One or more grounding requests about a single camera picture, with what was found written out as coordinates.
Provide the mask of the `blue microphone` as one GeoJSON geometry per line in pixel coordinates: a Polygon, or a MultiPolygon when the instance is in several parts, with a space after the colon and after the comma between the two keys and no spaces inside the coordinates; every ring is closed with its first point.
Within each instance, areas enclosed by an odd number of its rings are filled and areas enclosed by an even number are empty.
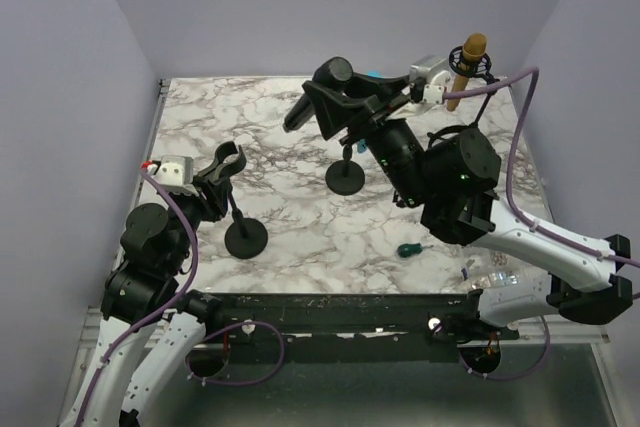
{"type": "MultiPolygon", "coordinates": [[[[366,73],[367,76],[370,77],[375,77],[375,78],[380,78],[381,75],[379,72],[376,71],[369,71],[366,73]]],[[[364,138],[360,139],[356,145],[356,152],[358,154],[363,154],[364,152],[366,152],[368,150],[368,145],[367,142],[364,138]]]]}

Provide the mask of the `black round-base stand with clip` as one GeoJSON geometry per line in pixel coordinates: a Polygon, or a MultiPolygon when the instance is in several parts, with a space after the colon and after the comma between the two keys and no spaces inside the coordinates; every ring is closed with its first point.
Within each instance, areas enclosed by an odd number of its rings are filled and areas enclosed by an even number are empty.
{"type": "Polygon", "coordinates": [[[352,157],[353,148],[350,145],[344,146],[342,159],[333,162],[326,171],[326,185],[335,194],[351,196],[364,187],[365,172],[352,157]]]}

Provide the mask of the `black microphone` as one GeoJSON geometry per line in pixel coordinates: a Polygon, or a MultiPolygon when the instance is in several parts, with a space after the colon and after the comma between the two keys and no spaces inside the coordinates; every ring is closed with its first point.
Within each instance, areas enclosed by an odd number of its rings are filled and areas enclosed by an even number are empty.
{"type": "Polygon", "coordinates": [[[293,132],[300,129],[315,115],[315,109],[306,94],[300,96],[294,106],[286,114],[283,122],[285,132],[293,132]]]}

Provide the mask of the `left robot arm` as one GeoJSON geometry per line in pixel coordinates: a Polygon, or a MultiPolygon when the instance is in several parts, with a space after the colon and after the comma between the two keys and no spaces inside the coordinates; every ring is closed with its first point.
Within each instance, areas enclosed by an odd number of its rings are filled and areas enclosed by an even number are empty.
{"type": "Polygon", "coordinates": [[[135,207],[108,277],[96,346],[64,426],[140,426],[188,352],[222,327],[213,299],[192,289],[196,232],[228,211],[229,180],[197,177],[188,193],[151,180],[164,205],[135,207]]]}

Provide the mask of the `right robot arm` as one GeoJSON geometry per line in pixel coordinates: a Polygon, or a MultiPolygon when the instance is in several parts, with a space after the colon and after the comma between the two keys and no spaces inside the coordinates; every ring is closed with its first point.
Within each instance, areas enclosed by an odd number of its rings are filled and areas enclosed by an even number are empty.
{"type": "Polygon", "coordinates": [[[421,59],[407,75],[379,78],[357,73],[342,57],[321,65],[303,84],[286,116],[286,131],[315,118],[325,139],[337,138],[345,152],[364,142],[394,189],[395,204],[420,208],[421,222],[438,240],[480,247],[523,260],[538,277],[481,289],[460,326],[480,339],[495,327],[548,314],[581,324],[605,325],[628,310],[635,297],[620,275],[630,261],[621,236],[586,237],[519,209],[511,192],[499,194],[512,169],[476,124],[432,133],[422,146],[408,118],[465,97],[451,87],[457,78],[480,78],[478,94],[490,98],[503,82],[492,76],[490,59],[466,60],[459,51],[421,59]]]}

